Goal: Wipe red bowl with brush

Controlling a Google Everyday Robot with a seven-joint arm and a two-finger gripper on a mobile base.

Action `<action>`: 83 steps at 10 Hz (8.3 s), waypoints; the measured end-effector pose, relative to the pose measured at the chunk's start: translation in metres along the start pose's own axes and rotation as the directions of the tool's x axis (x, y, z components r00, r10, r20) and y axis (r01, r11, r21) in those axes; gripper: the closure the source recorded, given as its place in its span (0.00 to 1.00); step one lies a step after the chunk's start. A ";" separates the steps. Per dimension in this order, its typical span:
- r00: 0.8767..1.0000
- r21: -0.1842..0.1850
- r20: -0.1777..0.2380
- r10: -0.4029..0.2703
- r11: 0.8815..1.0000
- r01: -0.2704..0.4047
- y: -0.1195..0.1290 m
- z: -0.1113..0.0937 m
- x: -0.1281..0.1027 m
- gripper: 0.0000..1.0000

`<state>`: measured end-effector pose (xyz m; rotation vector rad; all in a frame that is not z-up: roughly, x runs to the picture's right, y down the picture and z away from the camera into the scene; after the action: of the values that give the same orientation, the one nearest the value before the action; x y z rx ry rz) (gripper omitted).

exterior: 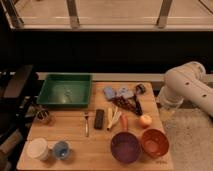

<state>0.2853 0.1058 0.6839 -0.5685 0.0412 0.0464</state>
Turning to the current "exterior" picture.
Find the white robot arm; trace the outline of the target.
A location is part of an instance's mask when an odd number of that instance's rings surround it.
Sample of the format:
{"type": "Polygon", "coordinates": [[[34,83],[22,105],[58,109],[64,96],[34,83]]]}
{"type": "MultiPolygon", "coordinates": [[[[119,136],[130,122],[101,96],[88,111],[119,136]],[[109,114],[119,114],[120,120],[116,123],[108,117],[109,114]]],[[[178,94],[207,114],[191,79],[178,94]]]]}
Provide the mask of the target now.
{"type": "Polygon", "coordinates": [[[205,67],[196,61],[169,69],[158,100],[165,109],[178,108],[187,99],[213,118],[213,88],[203,82],[205,67]]]}

